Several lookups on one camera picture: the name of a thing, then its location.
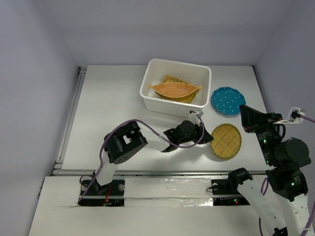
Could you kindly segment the round green-rimmed bamboo plate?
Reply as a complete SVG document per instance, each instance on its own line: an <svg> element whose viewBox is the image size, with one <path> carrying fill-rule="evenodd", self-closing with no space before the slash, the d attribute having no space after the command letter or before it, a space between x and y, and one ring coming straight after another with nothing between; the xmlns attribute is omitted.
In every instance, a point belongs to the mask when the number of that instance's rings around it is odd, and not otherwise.
<svg viewBox="0 0 315 236"><path fill-rule="evenodd" d="M239 129L230 124L223 123L218 125L211 136L211 149L214 155L221 160L230 160L234 158L241 149L242 136Z"/></svg>

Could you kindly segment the blue polka dot plate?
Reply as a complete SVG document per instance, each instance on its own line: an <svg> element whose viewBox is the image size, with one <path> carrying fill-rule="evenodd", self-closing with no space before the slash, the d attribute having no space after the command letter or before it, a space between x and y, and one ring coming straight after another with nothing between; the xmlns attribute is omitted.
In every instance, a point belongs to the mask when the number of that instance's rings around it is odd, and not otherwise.
<svg viewBox="0 0 315 236"><path fill-rule="evenodd" d="M231 87L220 87L211 96L213 108L225 116L236 116L240 114L240 105L246 105L245 97Z"/></svg>

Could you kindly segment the green-rimmed rectangular bamboo plate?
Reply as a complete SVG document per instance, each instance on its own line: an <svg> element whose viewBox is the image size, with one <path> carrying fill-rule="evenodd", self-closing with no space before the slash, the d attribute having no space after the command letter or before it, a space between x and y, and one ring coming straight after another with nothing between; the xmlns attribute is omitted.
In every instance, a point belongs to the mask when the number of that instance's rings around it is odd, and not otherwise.
<svg viewBox="0 0 315 236"><path fill-rule="evenodd" d="M170 83L170 82L180 82L180 83L186 83L186 84L191 84L189 82L186 82L182 79L179 79L177 77L174 77L174 76L170 76L170 75L165 75L162 82L161 83ZM165 97L165 96L162 96L162 95L158 95L158 97L160 97L161 99L165 99L165 100L169 100L169 101L175 101L175 102L182 102L182 103L191 103L194 98L196 97L196 95L200 92L201 90L197 90L196 92L188 95L188 96L185 96L185 97L181 97L181 98L169 98L169 97Z"/></svg>

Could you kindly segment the leaf-shaped woven bamboo plate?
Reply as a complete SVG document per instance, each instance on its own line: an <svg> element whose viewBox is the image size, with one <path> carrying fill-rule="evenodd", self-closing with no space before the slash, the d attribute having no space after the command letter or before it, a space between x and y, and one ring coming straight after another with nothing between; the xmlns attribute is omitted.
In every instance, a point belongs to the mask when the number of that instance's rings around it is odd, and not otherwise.
<svg viewBox="0 0 315 236"><path fill-rule="evenodd" d="M170 82L157 85L148 85L148 88L153 89L157 94L165 97L181 98L188 96L197 90L201 90L202 86L195 86L192 84L180 82Z"/></svg>

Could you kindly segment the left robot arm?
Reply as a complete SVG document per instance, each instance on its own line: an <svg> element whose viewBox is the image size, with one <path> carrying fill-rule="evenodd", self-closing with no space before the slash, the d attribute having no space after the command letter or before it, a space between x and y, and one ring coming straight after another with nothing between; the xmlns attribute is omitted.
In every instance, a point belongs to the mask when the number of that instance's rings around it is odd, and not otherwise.
<svg viewBox="0 0 315 236"><path fill-rule="evenodd" d="M214 138L203 122L185 120L162 134L138 119L124 122L104 138L99 157L100 165L91 175L80 198L89 194L101 195L108 191L118 166L130 160L143 148L169 153L179 148L188 149L210 143Z"/></svg>

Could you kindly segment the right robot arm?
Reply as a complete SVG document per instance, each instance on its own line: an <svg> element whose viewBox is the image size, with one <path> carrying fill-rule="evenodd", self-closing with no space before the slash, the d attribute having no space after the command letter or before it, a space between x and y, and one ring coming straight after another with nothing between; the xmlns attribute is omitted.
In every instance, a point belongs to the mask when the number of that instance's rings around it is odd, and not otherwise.
<svg viewBox="0 0 315 236"><path fill-rule="evenodd" d="M267 170L267 180L277 197L282 215L270 205L256 187L252 175L239 168L228 174L226 181L230 192L239 192L252 206L271 236L313 236L312 222L315 211L308 209L308 186L301 168L309 165L309 148L297 138L283 141L280 127L301 124L307 119L300 108L293 107L288 119L281 114L262 113L247 105L240 105L242 127L254 133L263 157L272 169Z"/></svg>

